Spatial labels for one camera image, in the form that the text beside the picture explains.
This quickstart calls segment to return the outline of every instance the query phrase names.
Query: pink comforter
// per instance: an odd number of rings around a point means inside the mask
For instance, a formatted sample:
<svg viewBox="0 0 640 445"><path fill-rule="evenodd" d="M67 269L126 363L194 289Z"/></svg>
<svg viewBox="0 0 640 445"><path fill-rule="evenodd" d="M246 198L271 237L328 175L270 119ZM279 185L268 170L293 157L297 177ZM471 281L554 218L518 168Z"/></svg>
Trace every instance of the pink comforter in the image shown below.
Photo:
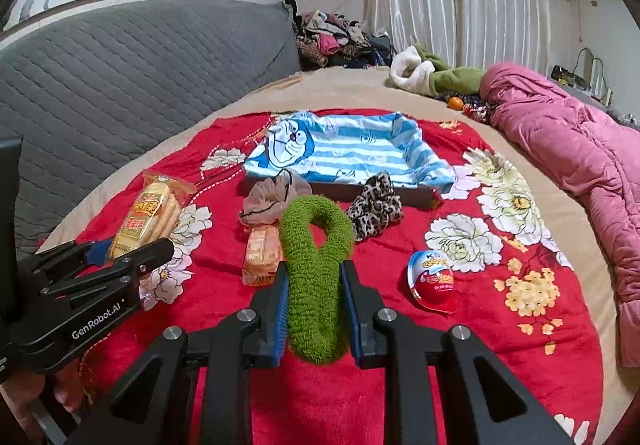
<svg viewBox="0 0 640 445"><path fill-rule="evenodd" d="M590 213L618 276L621 361L640 365L640 132L512 63L491 67L480 95L497 104L492 125Z"/></svg>

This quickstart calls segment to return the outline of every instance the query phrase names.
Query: quilted headboard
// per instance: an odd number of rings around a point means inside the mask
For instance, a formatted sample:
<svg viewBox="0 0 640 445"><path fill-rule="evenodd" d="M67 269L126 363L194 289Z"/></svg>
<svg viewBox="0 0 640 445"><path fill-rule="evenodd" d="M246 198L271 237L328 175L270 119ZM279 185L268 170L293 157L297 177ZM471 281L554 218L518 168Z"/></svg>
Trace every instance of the quilted headboard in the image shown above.
<svg viewBox="0 0 640 445"><path fill-rule="evenodd" d="M281 4L125 3L13 42L0 51L0 138L24 137L18 256L116 169L297 70Z"/></svg>

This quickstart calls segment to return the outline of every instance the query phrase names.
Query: metal bolt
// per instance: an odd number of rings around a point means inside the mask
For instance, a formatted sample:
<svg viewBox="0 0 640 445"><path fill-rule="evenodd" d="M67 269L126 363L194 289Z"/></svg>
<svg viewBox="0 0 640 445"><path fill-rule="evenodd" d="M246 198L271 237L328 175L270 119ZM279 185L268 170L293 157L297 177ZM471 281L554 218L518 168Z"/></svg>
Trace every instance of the metal bolt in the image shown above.
<svg viewBox="0 0 640 445"><path fill-rule="evenodd" d="M378 318L385 322L393 322L398 317L396 310L391 308L381 308L378 310Z"/></svg>
<svg viewBox="0 0 640 445"><path fill-rule="evenodd" d="M451 334L458 340L467 340L471 336L471 330L462 324L453 326L451 328Z"/></svg>
<svg viewBox="0 0 640 445"><path fill-rule="evenodd" d="M236 316L240 322L251 322L255 319L255 311L251 308L244 308L240 310Z"/></svg>
<svg viewBox="0 0 640 445"><path fill-rule="evenodd" d="M162 332L162 336L167 340L176 340L182 335L182 330L177 326L169 326Z"/></svg>

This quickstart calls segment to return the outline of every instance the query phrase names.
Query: red blanket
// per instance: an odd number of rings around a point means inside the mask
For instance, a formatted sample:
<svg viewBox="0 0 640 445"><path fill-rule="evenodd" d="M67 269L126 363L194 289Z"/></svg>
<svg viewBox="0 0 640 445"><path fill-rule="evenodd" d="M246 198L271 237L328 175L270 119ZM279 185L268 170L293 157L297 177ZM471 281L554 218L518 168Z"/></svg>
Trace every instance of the red blanket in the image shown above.
<svg viewBox="0 0 640 445"><path fill-rule="evenodd" d="M381 112L319 114L329 113ZM81 377L88 392L112 385L167 326L203 329L248 305L255 290L240 281L248 237L238 222L241 162L273 122L268 114L217 120L154 166L197 183L198 192L172 234L174 260L141 288L149 311L85 355ZM405 207L402 222L356 245L353 260L361 281L421 325L469 326L576 444L591 443L602 404L598 336L578 280L524 178L466 124L418 124L425 141L454 165L456 184L432 210ZM141 187L138 176L78 240L113 235ZM445 251L452 263L459 296L453 315L421 309L407 286L410 256L428 247ZM383 372L360 371L350 356L317 367L287 351L278 369L252 370L251 382L256 445L382 443ZM199 417L196 410L194 425Z"/></svg>

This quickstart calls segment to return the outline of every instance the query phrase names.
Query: green fuzzy headband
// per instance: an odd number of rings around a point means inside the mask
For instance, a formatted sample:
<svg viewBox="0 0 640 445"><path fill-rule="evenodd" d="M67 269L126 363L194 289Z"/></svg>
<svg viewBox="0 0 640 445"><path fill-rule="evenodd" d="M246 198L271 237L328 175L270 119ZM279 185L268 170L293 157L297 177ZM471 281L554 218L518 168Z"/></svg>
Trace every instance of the green fuzzy headband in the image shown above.
<svg viewBox="0 0 640 445"><path fill-rule="evenodd" d="M326 234L320 250L311 235L312 224ZM340 263L353 248L351 221L327 198L301 196L280 221L280 241L289 268L290 346L314 364L335 361L347 345Z"/></svg>

